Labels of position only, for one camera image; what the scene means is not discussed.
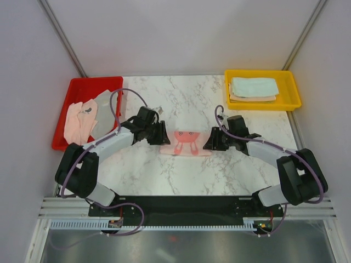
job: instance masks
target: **white wall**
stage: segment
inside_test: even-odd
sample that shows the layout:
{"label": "white wall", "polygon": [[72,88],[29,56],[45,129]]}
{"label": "white wall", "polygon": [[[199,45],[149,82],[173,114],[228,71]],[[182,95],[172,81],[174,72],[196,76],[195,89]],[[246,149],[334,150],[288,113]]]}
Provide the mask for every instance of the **white wall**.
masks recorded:
{"label": "white wall", "polygon": [[351,249],[351,1],[323,10],[291,70],[302,97],[303,140],[319,161]]}
{"label": "white wall", "polygon": [[61,153],[50,148],[78,77],[36,0],[0,1],[0,258],[24,261]]}
{"label": "white wall", "polygon": [[318,0],[48,0],[88,76],[281,69]]}

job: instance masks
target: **plastic bin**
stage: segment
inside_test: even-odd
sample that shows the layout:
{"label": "plastic bin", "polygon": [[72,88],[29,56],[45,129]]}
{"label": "plastic bin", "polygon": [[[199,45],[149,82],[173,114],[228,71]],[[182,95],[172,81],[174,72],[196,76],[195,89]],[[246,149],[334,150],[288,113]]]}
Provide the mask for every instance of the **plastic bin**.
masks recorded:
{"label": "plastic bin", "polygon": [[[230,101],[229,84],[234,77],[241,78],[273,78],[275,79],[279,94],[272,102],[233,102]],[[290,71],[282,70],[226,70],[225,92],[227,105],[230,110],[258,110],[258,111],[293,111],[301,107],[301,100]]]}
{"label": "plastic bin", "polygon": [[[122,88],[123,78],[122,77],[102,77],[102,78],[74,78],[71,80],[70,86],[66,94],[64,104],[62,106],[59,121],[56,126],[54,134],[52,148],[54,150],[65,151],[68,143],[64,138],[64,127],[66,122],[66,115],[68,107],[72,103],[78,103],[80,101],[87,102],[90,99],[95,99],[100,93],[105,90],[114,91]],[[116,115],[120,116],[121,101],[123,92],[118,92]]]}

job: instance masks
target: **folded cloth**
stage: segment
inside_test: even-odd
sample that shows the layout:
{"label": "folded cloth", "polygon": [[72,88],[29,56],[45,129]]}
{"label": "folded cloth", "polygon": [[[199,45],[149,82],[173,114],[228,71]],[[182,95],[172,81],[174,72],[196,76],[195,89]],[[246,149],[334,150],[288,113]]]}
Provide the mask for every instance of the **folded cloth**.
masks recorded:
{"label": "folded cloth", "polygon": [[229,99],[233,101],[242,101],[242,102],[266,102],[266,101],[275,101],[275,96],[268,97],[251,97],[251,98],[243,98],[239,96],[235,96],[233,94],[233,90],[231,89],[231,84],[229,84]]}
{"label": "folded cloth", "polygon": [[[97,120],[97,124],[91,133],[91,136],[94,139],[101,138],[102,136],[109,133],[114,127],[115,117],[113,116],[110,109],[111,93],[111,91],[105,90],[94,99],[94,101],[98,104],[98,112],[95,118]],[[115,93],[112,97],[112,108],[114,109],[114,112],[116,112],[117,108],[117,97],[117,93]]]}
{"label": "folded cloth", "polygon": [[90,133],[92,132],[97,121],[95,117],[97,116],[98,104],[90,99],[82,105],[81,111],[78,113],[77,117],[80,124],[80,135],[81,143],[80,145],[86,144]]}
{"label": "folded cloth", "polygon": [[78,145],[81,144],[80,124],[77,115],[80,113],[82,105],[82,102],[78,102],[72,103],[68,107],[64,128],[64,138],[68,144],[73,142]]}
{"label": "folded cloth", "polygon": [[273,78],[232,78],[233,94],[238,97],[268,97],[279,94]]}
{"label": "folded cloth", "polygon": [[160,153],[165,155],[185,156],[209,156],[209,150],[203,150],[203,146],[210,137],[209,133],[197,133],[193,131],[171,131],[167,132],[170,145],[160,146]]}

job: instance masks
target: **red tray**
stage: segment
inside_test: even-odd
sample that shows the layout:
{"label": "red tray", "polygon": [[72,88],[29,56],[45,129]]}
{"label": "red tray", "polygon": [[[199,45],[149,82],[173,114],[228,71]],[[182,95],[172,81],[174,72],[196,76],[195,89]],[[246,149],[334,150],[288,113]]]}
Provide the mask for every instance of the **red tray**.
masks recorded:
{"label": "red tray", "polygon": [[[64,138],[64,128],[66,122],[66,115],[68,107],[72,103],[78,103],[80,101],[87,102],[90,99],[95,99],[100,93],[105,90],[114,91],[122,88],[123,78],[122,77],[103,77],[103,78],[74,78],[71,80],[70,86],[66,94],[64,104],[62,106],[59,121],[56,126],[54,139],[52,142],[52,148],[54,150],[65,151],[68,143]],[[120,116],[121,101],[123,92],[118,92],[116,115]]]}

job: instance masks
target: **white marble table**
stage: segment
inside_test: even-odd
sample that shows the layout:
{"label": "white marble table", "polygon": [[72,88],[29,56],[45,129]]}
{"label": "white marble table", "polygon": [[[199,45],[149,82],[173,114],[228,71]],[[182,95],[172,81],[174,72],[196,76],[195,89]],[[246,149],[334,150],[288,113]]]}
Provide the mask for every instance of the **white marble table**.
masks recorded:
{"label": "white marble table", "polygon": [[[149,107],[162,106],[167,130],[211,131],[214,108],[242,115],[250,133],[296,148],[286,112],[231,111],[224,101],[223,76],[125,77]],[[142,102],[125,93],[122,113],[136,115]],[[279,183],[278,171],[263,161],[230,149],[209,157],[159,154],[146,141],[116,152],[99,167],[98,181],[121,195],[250,195]]]}

